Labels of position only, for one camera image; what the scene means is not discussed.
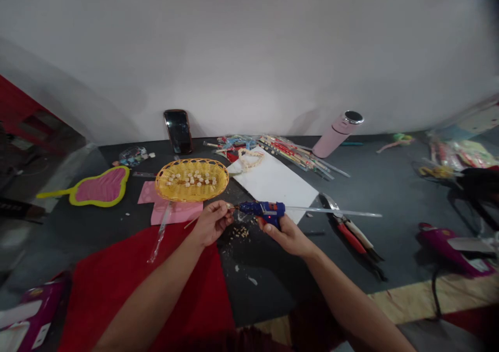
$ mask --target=pink thermos bottle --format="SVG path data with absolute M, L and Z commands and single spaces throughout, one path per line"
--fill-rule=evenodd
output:
M 340 114 L 313 146 L 313 154 L 320 158 L 329 156 L 362 122 L 364 117 L 353 110 Z

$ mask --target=hand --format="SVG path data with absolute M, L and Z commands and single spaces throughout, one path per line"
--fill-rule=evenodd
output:
M 232 214 L 234 209 L 227 209 L 227 202 L 219 200 L 211 203 L 199 215 L 191 235 L 203 247 L 213 244 L 225 228 L 234 222 Z
M 265 224 L 263 218 L 258 218 L 260 230 L 270 235 L 286 252 L 305 258 L 311 256 L 318 249 L 287 214 L 279 219 L 279 224 L 281 231 L 274 225 Z

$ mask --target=red scissors handle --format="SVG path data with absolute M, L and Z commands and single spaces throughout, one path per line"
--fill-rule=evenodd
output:
M 338 224 L 338 229 L 342 232 L 350 245 L 360 254 L 366 253 L 364 246 L 361 242 L 348 230 L 343 223 Z

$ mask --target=red felt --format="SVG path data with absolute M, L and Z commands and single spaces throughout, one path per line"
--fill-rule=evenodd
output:
M 117 311 L 154 268 L 189 233 L 186 223 L 168 225 L 154 264 L 147 259 L 159 227 L 153 226 L 80 261 L 64 325 L 60 352 L 91 350 Z M 186 340 L 205 339 L 235 330 L 216 244 L 202 253 L 151 351 L 181 348 Z

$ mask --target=smartphone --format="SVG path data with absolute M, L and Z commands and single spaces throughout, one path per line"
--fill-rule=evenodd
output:
M 181 109 L 165 110 L 163 117 L 173 151 L 177 154 L 191 153 L 192 138 L 187 112 Z

